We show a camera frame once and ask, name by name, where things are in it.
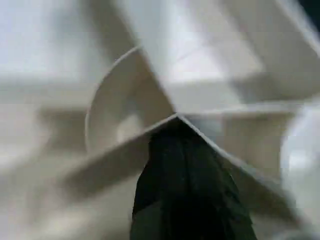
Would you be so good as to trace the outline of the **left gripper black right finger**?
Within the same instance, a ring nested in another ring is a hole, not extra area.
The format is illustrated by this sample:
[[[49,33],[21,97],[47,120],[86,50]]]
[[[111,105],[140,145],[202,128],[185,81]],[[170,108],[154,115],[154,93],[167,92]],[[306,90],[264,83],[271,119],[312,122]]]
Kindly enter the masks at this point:
[[[176,141],[174,238],[255,240],[249,212],[218,154],[183,122]]]

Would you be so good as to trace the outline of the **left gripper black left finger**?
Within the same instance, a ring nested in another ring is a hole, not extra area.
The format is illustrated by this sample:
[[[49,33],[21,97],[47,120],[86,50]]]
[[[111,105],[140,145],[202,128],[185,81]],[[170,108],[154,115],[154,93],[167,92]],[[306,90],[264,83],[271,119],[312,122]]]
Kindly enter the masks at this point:
[[[148,160],[135,190],[131,240],[173,240],[175,203],[186,191],[183,126],[169,125],[151,135]]]

